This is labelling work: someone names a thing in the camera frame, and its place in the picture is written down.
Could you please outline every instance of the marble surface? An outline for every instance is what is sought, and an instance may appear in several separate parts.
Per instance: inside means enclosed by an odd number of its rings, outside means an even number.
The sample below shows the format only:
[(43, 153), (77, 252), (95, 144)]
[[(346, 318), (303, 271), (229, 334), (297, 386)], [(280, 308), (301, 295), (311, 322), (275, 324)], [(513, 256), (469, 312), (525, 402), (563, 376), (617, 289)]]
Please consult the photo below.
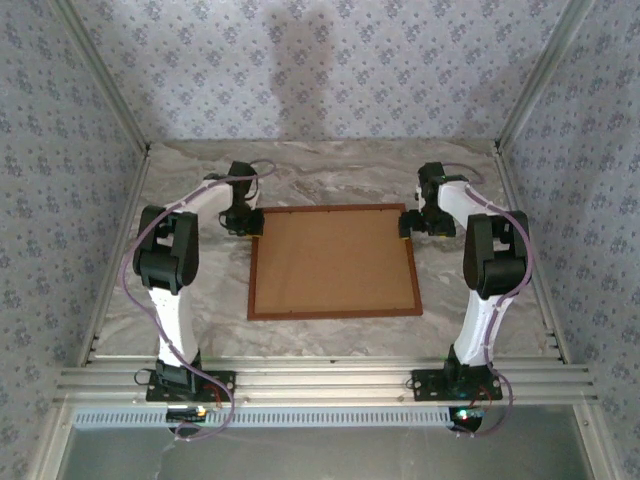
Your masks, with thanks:
[[(270, 158), (276, 174), (261, 182), (260, 206), (406, 203), (414, 208), (417, 170), (425, 162), (477, 168), (477, 189), (504, 204), (489, 141), (181, 142), (155, 144), (138, 204), (163, 205), (196, 187), (210, 172), (226, 173), (233, 160)], [(459, 167), (447, 173), (473, 174)], [(137, 230), (138, 216), (131, 235)], [(192, 285), (194, 328), (204, 356), (411, 355), (442, 357), (462, 327), (468, 289), (462, 277), (464, 236), (413, 236), (424, 305), (421, 317), (309, 321), (247, 320), (251, 241), (231, 237), (217, 223), (200, 226), (200, 268)], [(129, 268), (134, 295), (151, 306)], [(155, 354), (157, 335), (147, 317), (116, 286), (97, 342), (98, 355)], [(496, 341), (498, 355), (551, 355), (533, 287), (507, 312)]]

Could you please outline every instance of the wall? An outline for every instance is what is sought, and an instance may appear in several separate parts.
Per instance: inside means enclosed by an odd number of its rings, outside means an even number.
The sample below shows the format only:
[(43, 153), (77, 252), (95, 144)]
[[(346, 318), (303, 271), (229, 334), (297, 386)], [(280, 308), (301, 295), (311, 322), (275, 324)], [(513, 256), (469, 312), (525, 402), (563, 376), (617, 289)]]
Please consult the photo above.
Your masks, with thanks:
[(75, 0), (151, 140), (495, 138), (565, 2)]
[(135, 152), (44, 0), (0, 3), (0, 478), (72, 365)]
[(597, 1), (510, 156), (572, 358), (593, 365), (632, 478), (640, 478), (639, 45), (637, 1)]

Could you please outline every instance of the wallpaper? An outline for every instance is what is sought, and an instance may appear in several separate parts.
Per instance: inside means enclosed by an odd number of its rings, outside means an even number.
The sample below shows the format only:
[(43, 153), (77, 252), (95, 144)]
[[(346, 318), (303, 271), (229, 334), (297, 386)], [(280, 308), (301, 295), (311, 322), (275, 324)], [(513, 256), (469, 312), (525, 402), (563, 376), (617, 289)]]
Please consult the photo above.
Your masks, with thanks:
[(600, 0), (511, 155), (574, 361), (640, 478), (640, 6)]
[(24, 478), (138, 154), (45, 0), (0, 2), (0, 478)]
[(495, 138), (565, 5), (74, 3), (153, 141)]

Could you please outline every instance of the white vent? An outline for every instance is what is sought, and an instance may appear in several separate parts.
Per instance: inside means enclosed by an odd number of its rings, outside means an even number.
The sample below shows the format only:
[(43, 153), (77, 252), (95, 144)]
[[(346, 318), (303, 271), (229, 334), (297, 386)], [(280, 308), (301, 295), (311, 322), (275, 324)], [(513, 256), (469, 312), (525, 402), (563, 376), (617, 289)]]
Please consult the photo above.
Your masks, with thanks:
[[(76, 428), (130, 428), (168, 425), (166, 409), (83, 409), (76, 414)], [(220, 425), (228, 411), (209, 412), (205, 425)], [(237, 409), (232, 428), (302, 427), (428, 427), (450, 425), (448, 408), (244, 408)]]

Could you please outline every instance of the purple cable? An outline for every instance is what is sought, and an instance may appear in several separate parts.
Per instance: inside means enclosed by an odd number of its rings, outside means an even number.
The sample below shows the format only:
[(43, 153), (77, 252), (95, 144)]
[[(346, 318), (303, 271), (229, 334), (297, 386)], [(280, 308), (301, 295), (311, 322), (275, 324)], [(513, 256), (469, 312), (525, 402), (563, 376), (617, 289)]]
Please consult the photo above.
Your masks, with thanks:
[(492, 205), (489, 202), (486, 202), (481, 196), (477, 195), (469, 185), (465, 186), (464, 191), (467, 194), (467, 196), (469, 198), (471, 198), (471, 200), (476, 202), (478, 205), (480, 205), (482, 207), (486, 207), (488, 210), (491, 210), (492, 212), (497, 213), (498, 215), (501, 215), (504, 218), (506, 218), (507, 221), (509, 221), (509, 223), (511, 223), (513, 225), (513, 227), (518, 231), (518, 233), (522, 237), (522, 240), (524, 241), (524, 245), (525, 245), (525, 247), (527, 249), (527, 268), (525, 270), (524, 277), (522, 277), (522, 280), (520, 281), (520, 283), (518, 285), (516, 285), (515, 288), (513, 288), (513, 290), (511, 290), (510, 292), (505, 293), (504, 295), (502, 295), (498, 299), (498, 301), (496, 302), (495, 308), (493, 310), (493, 314), (491, 315), (491, 318), (489, 319), (489, 325), (487, 327), (487, 331), (486, 331), (486, 333), (484, 335), (484, 340), (483, 341), (484, 341), (484, 360), (485, 360), (485, 363), (487, 364), (487, 367), (489, 368), (489, 371), (493, 375), (498, 377), (500, 380), (502, 380), (502, 383), (505, 384), (505, 386), (507, 387), (507, 391), (509, 392), (509, 403), (507, 404), (507, 410), (506, 410), (505, 414), (502, 416), (502, 418), (495, 425), (493, 425), (491, 428), (489, 428), (487, 430), (483, 430), (483, 431), (478, 432), (478, 433), (473, 433), (473, 432), (469, 432), (469, 431), (465, 432), (470, 437), (485, 437), (485, 436), (488, 436), (488, 435), (491, 435), (491, 434), (497, 432), (500, 428), (502, 428), (502, 426), (505, 424), (505, 422), (506, 422), (507, 418), (509, 417), (509, 415), (511, 415), (511, 411), (513, 409), (513, 400), (514, 400), (513, 388), (511, 386), (511, 383), (509, 382), (509, 380), (507, 380), (507, 377), (505, 377), (502, 373), (500, 373), (498, 370), (496, 370), (496, 368), (491, 363), (491, 359), (489, 358), (489, 342), (490, 342), (491, 334), (492, 334), (493, 329), (495, 327), (496, 321), (498, 320), (499, 308), (502, 306), (502, 304), (505, 302), (505, 300), (507, 300), (507, 299), (509, 299), (511, 297), (515, 297), (518, 293), (520, 293), (520, 291), (527, 285), (527, 283), (529, 283), (529, 280), (531, 280), (531, 274), (533, 272), (533, 246), (531, 245), (531, 241), (529, 240), (529, 235), (527, 235), (527, 232), (525, 231), (524, 227), (520, 224), (520, 222), (518, 222), (515, 218), (513, 218), (513, 216), (511, 214), (509, 214), (508, 212), (505, 212), (504, 210), (496, 207), (495, 205)]
[(472, 171), (474, 175), (478, 177), (476, 181), (469, 182), (473, 185), (482, 185), (485, 182), (484, 175), (482, 175), (482, 173), (480, 173), (478, 169), (472, 167), (471, 165), (466, 165), (464, 163), (459, 163), (459, 162), (447, 162), (447, 163), (443, 163), (442, 166), (443, 167), (460, 167), (460, 168), (466, 168), (467, 170)]
[(140, 233), (140, 235), (138, 235), (138, 237), (133, 242), (133, 245), (131, 246), (131, 249), (129, 250), (127, 255), (125, 255), (125, 257), (124, 257), (124, 259), (122, 261), (122, 265), (120, 266), (120, 284), (122, 286), (122, 289), (124, 290), (125, 295), (127, 296), (127, 298), (134, 305), (136, 305), (140, 310), (142, 310), (144, 313), (146, 313), (149, 316), (149, 318), (151, 318), (151, 320), (153, 321), (153, 324), (156, 326), (156, 329), (158, 330), (158, 334), (160, 335), (160, 338), (162, 339), (162, 341), (164, 341), (167, 344), (167, 346), (169, 347), (169, 350), (171, 351), (171, 353), (173, 353), (173, 355), (178, 359), (178, 361), (182, 364), (182, 366), (184, 368), (186, 368), (187, 370), (189, 370), (191, 373), (193, 373), (194, 375), (198, 375), (199, 377), (201, 377), (201, 378), (207, 380), (208, 382), (210, 382), (210, 383), (216, 385), (217, 387), (219, 387), (225, 394), (227, 394), (227, 396), (229, 397), (229, 401), (231, 403), (231, 406), (230, 406), (230, 409), (229, 409), (229, 414), (227, 415), (227, 418), (224, 420), (222, 425), (220, 425), (218, 428), (213, 429), (212, 431), (210, 431), (210, 432), (208, 432), (206, 434), (195, 435), (195, 436), (191, 436), (191, 437), (182, 437), (182, 436), (179, 435), (179, 432), (180, 432), (181, 429), (185, 428), (187, 425), (193, 426), (194, 428), (197, 428), (198, 430), (200, 430), (200, 427), (197, 427), (196, 425), (188, 424), (188, 423), (182, 423), (175, 430), (175, 437), (176, 437), (177, 440), (184, 440), (186, 442), (193, 442), (193, 441), (196, 441), (196, 440), (204, 440), (206, 438), (213, 437), (214, 435), (217, 435), (218, 433), (222, 432), (224, 429), (226, 429), (229, 426), (229, 424), (231, 423), (231, 421), (233, 419), (233, 415), (234, 415), (234, 412), (235, 412), (235, 409), (236, 409), (235, 398), (234, 398), (233, 394), (231, 393), (231, 391), (227, 388), (227, 386), (224, 383), (222, 383), (218, 379), (213, 378), (212, 376), (207, 375), (205, 372), (203, 372), (201, 370), (198, 370), (197, 368), (195, 368), (192, 365), (190, 365), (189, 362), (187, 362), (187, 360), (182, 356), (182, 354), (178, 351), (178, 349), (173, 345), (173, 343), (169, 339), (169, 337), (168, 337), (167, 333), (165, 332), (164, 328), (162, 328), (162, 324), (160, 323), (160, 321), (158, 320), (158, 318), (156, 316), (156, 312), (154, 312), (154, 311), (148, 309), (147, 307), (145, 307), (144, 305), (142, 305), (131, 294), (131, 292), (129, 291), (129, 287), (127, 286), (127, 281), (126, 281), (127, 266), (131, 265), (131, 262), (133, 261), (133, 256), (135, 255), (136, 249), (140, 246), (140, 244), (147, 237), (147, 235), (149, 235), (149, 233), (151, 233), (153, 231), (153, 229), (156, 228), (156, 226), (160, 222), (162, 222), (167, 216), (169, 216), (169, 214), (171, 214), (175, 210), (178, 210), (180, 208), (184, 208), (186, 205), (188, 205), (190, 202), (192, 202), (194, 199), (196, 199), (197, 197), (202, 195), (207, 190), (210, 190), (210, 189), (212, 189), (212, 188), (214, 188), (214, 187), (216, 187), (218, 185), (221, 185), (223, 183), (240, 182), (240, 181), (246, 181), (246, 180), (257, 180), (259, 178), (268, 177), (269, 175), (272, 175), (276, 171), (276, 165), (272, 160), (269, 160), (269, 159), (254, 160), (253, 162), (250, 163), (250, 165), (255, 165), (257, 163), (268, 163), (269, 165), (271, 165), (272, 168), (267, 173), (250, 175), (250, 176), (245, 176), (245, 177), (227, 177), (227, 178), (223, 178), (223, 179), (220, 179), (220, 180), (216, 180), (216, 181), (211, 182), (211, 183), (209, 183), (209, 184), (207, 184), (207, 185), (205, 185), (203, 187), (198, 188), (193, 193), (191, 193), (189, 196), (187, 196), (184, 200), (182, 200), (182, 201), (180, 201), (178, 203), (175, 203), (175, 204), (171, 205), (170, 207), (168, 207), (164, 212), (162, 212), (160, 215), (158, 215), (156, 218), (154, 218), (153, 221), (149, 225), (147, 225), (147, 227)]

